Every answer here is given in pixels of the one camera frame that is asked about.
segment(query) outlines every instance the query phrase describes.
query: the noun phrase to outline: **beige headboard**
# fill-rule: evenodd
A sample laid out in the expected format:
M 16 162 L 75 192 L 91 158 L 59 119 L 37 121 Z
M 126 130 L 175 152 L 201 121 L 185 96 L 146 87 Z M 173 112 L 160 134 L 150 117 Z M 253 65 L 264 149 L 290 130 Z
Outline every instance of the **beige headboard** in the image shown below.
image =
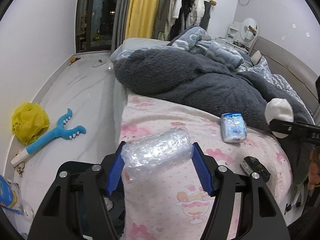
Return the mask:
M 313 112 L 315 123 L 318 124 L 320 108 L 315 85 L 317 74 L 290 52 L 260 36 L 252 44 L 249 55 L 257 50 L 266 58 L 271 72 L 282 75 L 289 82 Z

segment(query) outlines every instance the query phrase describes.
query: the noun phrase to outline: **blue plastic package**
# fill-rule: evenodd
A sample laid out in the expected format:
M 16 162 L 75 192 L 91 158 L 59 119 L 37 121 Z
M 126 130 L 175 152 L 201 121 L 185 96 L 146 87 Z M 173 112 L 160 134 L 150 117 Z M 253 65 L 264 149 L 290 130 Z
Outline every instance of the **blue plastic package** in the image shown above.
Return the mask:
M 17 183 L 0 175 L 0 206 L 23 215 L 20 189 Z
M 247 127 L 240 113 L 221 115 L 222 139 L 227 143 L 244 142 L 247 138 Z

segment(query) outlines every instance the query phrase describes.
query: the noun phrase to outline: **window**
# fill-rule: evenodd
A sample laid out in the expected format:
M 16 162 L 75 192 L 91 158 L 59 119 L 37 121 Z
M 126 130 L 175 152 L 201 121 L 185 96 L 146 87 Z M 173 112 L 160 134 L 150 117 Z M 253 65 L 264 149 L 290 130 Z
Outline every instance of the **window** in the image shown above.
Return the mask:
M 117 0 L 78 0 L 77 52 L 110 50 Z

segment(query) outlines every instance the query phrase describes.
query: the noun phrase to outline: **yellow curtain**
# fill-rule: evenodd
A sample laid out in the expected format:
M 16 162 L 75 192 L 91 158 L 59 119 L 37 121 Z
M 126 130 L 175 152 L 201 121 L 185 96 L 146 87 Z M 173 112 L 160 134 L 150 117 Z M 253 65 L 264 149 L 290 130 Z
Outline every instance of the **yellow curtain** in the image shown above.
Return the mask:
M 130 0 L 125 39 L 151 38 L 159 0 Z

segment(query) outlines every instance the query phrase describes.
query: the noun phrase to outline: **gray curtain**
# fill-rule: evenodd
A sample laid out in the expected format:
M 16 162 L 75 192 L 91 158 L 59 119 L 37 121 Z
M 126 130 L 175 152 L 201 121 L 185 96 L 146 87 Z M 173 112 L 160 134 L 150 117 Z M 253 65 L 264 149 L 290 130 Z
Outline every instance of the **gray curtain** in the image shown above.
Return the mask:
M 161 20 L 161 15 L 164 9 L 164 4 L 165 4 L 165 0 L 159 0 L 159 4 L 158 4 L 158 11 L 156 14 L 156 19 L 155 19 L 155 24 L 153 27 L 153 33 L 152 33 L 152 38 L 153 39 L 157 39 L 158 38 L 158 33 L 159 33 L 159 24 L 160 24 L 160 20 Z
M 125 23 L 130 0 L 117 0 L 113 22 L 111 51 L 114 52 L 124 41 Z

